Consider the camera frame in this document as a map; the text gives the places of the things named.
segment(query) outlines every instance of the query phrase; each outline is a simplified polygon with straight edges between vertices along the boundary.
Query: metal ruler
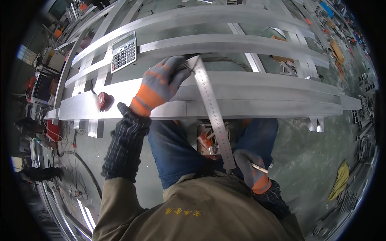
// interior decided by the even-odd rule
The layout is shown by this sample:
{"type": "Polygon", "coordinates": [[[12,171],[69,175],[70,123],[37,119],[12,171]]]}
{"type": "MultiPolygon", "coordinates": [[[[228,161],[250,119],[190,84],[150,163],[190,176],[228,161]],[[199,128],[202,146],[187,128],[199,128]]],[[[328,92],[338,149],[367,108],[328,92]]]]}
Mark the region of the metal ruler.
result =
{"type": "Polygon", "coordinates": [[[232,170],[236,168],[235,160],[233,158],[232,149],[225,131],[224,121],[218,108],[217,100],[214,95],[212,85],[210,84],[207,71],[200,56],[195,56],[187,60],[189,67],[194,71],[198,90],[200,91],[202,100],[207,110],[210,124],[216,136],[222,160],[224,162],[225,170],[232,170]]]}

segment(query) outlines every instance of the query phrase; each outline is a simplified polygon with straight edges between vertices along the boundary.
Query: concrete floor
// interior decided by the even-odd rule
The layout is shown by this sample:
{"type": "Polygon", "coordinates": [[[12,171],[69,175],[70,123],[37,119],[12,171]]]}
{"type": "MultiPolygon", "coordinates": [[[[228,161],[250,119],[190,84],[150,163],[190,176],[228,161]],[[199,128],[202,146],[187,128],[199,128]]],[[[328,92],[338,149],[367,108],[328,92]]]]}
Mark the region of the concrete floor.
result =
{"type": "MultiPolygon", "coordinates": [[[[154,13],[176,8],[176,5],[204,5],[205,3],[189,1],[168,0],[152,1],[144,7],[139,18],[149,15],[150,10],[154,13]]],[[[256,28],[253,24],[240,24],[246,34],[271,37],[278,33],[273,29],[256,28]]],[[[230,33],[226,24],[201,24],[192,25],[184,28],[174,28],[161,33],[138,34],[138,44],[144,44],[155,40],[177,37],[181,35],[206,34],[206,33],[230,33]]],[[[307,39],[309,47],[313,50],[322,52],[318,44],[313,39],[307,39]]],[[[343,51],[345,62],[343,64],[345,81],[338,76],[338,69],[334,64],[334,59],[330,58],[329,69],[317,67],[318,73],[324,76],[324,83],[338,86],[338,88],[348,96],[356,97],[363,94],[358,86],[358,77],[367,71],[369,63],[363,58],[356,47],[352,48],[354,56],[349,51],[343,51]]],[[[226,56],[247,63],[244,55],[240,54],[211,54],[210,56],[226,56]]],[[[264,68],[269,73],[281,71],[280,64],[269,56],[259,55],[264,68]]],[[[160,59],[151,61],[136,62],[113,75],[112,83],[126,81],[142,77],[144,71],[153,66],[160,59]]],[[[208,71],[244,71],[239,65],[233,62],[207,62],[205,67],[208,71]]],[[[64,93],[65,98],[71,96],[72,90],[67,89],[64,93]]],[[[335,182],[337,170],[344,159],[347,160],[352,169],[356,164],[357,142],[355,136],[359,130],[357,125],[351,123],[351,111],[344,111],[344,114],[337,117],[325,118],[325,131],[322,133],[310,132],[307,126],[302,123],[294,125],[293,119],[279,119],[279,132],[273,149],[273,167],[270,168],[268,176],[276,180],[281,186],[282,197],[289,205],[290,210],[296,214],[304,236],[310,233],[315,222],[328,211],[326,208],[327,197],[335,182]]],[[[78,135],[76,140],[77,148],[75,151],[87,163],[92,173],[96,177],[99,186],[103,187],[103,177],[100,175],[103,158],[107,153],[107,148],[111,142],[110,132],[114,130],[118,119],[105,120],[104,137],[92,138],[85,135],[78,135]]],[[[195,132],[197,121],[184,121],[184,127],[188,133],[191,144],[195,145],[195,132]]],[[[67,138],[63,141],[66,150],[74,150],[71,146],[74,130],[68,132],[68,128],[62,123],[62,135],[67,138]]],[[[51,159],[50,151],[46,153],[44,159],[51,159]]],[[[136,177],[136,188],[139,203],[144,208],[151,208],[162,202],[162,186],[158,178],[158,171],[152,156],[147,137],[141,153],[141,164],[136,177]]],[[[68,171],[60,187],[69,211],[83,222],[77,202],[68,195],[69,190],[77,189],[82,191],[87,202],[100,209],[100,198],[89,174],[82,164],[75,160],[74,155],[64,155],[56,166],[64,166],[68,171]]]]}

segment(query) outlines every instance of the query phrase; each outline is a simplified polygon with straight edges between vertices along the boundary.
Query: blue jeans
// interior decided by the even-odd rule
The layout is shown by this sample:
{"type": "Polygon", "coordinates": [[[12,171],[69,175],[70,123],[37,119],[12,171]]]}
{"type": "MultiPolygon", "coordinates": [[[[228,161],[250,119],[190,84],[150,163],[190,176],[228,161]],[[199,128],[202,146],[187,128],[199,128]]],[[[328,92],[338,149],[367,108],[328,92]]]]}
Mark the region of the blue jeans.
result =
{"type": "MultiPolygon", "coordinates": [[[[246,149],[260,156],[268,168],[272,162],[271,153],[278,127],[276,118],[253,119],[242,130],[232,151],[246,149]]],[[[183,129],[172,120],[152,121],[148,140],[163,189],[175,184],[181,176],[197,172],[208,161],[188,143],[183,129]]],[[[213,168],[225,172],[222,165],[220,158],[215,161],[213,168]]],[[[233,173],[244,179],[239,168],[233,173]]]]}

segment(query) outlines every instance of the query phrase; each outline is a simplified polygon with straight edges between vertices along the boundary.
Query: work glove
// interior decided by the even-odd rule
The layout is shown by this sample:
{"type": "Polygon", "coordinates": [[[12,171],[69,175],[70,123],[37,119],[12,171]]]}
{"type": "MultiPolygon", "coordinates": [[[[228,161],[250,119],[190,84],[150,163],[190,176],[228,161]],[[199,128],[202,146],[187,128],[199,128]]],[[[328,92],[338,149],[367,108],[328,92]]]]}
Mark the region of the work glove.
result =
{"type": "Polygon", "coordinates": [[[267,174],[252,167],[251,163],[265,169],[263,159],[247,150],[236,150],[233,153],[237,166],[244,175],[244,182],[256,194],[265,193],[272,185],[267,174]]]}
{"type": "Polygon", "coordinates": [[[146,71],[130,108],[139,116],[149,116],[155,107],[169,101],[190,76],[189,69],[177,71],[185,60],[183,56],[168,57],[146,71]]]}

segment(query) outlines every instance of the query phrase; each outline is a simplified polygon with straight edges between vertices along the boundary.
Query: calculator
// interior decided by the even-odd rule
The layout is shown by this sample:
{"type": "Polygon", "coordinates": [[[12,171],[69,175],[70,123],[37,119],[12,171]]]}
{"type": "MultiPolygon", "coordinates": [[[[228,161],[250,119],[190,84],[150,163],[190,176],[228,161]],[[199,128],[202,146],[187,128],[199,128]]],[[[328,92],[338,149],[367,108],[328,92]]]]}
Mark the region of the calculator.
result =
{"type": "Polygon", "coordinates": [[[135,32],[130,32],[112,44],[111,73],[123,69],[137,60],[135,32]]]}

